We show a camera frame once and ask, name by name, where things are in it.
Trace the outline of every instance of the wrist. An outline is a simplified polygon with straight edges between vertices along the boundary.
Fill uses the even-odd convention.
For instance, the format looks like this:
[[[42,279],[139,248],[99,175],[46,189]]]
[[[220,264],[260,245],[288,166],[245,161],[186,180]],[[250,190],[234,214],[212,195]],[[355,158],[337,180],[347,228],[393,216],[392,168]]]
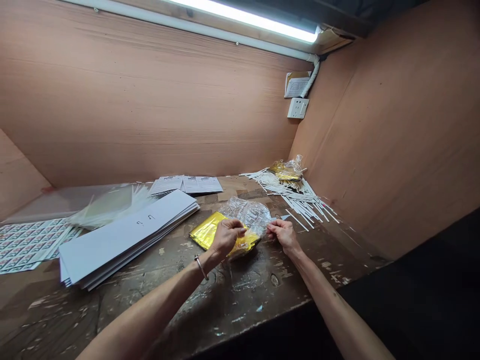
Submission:
[[[199,260],[201,262],[201,265],[203,266],[204,271],[206,273],[209,273],[218,264],[220,264],[223,259],[217,251],[213,249],[208,249],[206,252],[199,256]]]
[[[304,255],[304,251],[301,248],[287,248],[284,249],[283,252],[295,262],[295,260],[300,260]]]

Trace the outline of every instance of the plywood wall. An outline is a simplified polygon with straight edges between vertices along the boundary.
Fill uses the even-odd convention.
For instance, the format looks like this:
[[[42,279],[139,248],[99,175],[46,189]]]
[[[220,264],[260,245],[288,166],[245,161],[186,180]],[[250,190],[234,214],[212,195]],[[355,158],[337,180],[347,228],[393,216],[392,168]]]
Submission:
[[[231,175],[289,154],[308,62],[56,0],[0,4],[0,125],[58,187]]]
[[[474,1],[429,1],[331,55],[311,92],[291,154],[393,259],[480,206],[479,24]]]
[[[0,129],[0,221],[50,184]]]

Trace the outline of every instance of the dark floor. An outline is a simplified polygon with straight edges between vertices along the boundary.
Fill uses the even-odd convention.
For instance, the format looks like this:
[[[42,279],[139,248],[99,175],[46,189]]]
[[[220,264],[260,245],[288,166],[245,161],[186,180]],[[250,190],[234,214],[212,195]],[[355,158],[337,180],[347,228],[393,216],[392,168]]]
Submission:
[[[480,359],[480,208],[339,289],[397,359]],[[197,356],[342,359],[314,304]]]

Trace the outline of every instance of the hand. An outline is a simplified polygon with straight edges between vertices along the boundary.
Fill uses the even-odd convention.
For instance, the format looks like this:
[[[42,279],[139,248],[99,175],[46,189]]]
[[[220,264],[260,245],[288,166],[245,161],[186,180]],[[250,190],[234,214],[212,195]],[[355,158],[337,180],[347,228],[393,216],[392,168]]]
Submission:
[[[294,226],[290,221],[274,220],[266,227],[266,233],[269,239],[277,239],[283,247],[283,252],[290,257],[294,254],[300,254],[302,248],[297,241],[297,235]]]
[[[222,261],[234,248],[237,238],[243,238],[247,229],[238,219],[223,219],[216,227],[215,237],[209,250]]]

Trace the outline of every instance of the gold foil packet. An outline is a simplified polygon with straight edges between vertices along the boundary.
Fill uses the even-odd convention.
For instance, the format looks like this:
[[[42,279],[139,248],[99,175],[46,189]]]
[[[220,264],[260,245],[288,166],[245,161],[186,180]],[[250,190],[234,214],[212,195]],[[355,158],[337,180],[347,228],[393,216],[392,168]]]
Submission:
[[[214,242],[217,226],[223,219],[228,219],[228,217],[224,216],[218,211],[215,211],[204,222],[190,232],[190,237],[202,248],[208,250]],[[245,236],[236,239],[235,246],[228,254],[228,257],[232,259],[247,254],[260,241],[259,235],[253,231],[250,231],[248,227],[244,227],[247,229]]]
[[[275,174],[281,181],[300,182],[304,175],[302,174],[302,156],[297,155],[295,159],[283,162],[275,161],[268,171]]]

